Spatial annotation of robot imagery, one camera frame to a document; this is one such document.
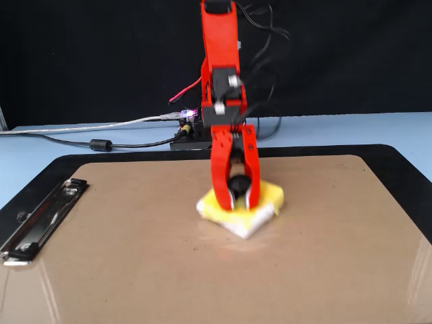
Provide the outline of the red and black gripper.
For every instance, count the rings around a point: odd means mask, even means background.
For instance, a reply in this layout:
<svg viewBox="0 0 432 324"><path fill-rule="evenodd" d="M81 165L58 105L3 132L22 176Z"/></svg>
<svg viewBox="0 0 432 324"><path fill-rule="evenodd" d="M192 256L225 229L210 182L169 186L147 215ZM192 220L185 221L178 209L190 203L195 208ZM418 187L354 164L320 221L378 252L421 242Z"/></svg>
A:
<svg viewBox="0 0 432 324"><path fill-rule="evenodd" d="M244 171L250 178L246 192L247 209L255 208L260 196L260 168L254 126L245 123L244 101L202 100L203 127L211 141L211 179L222 209L231 211L234 202L227 186L231 151L244 151Z"/></svg>

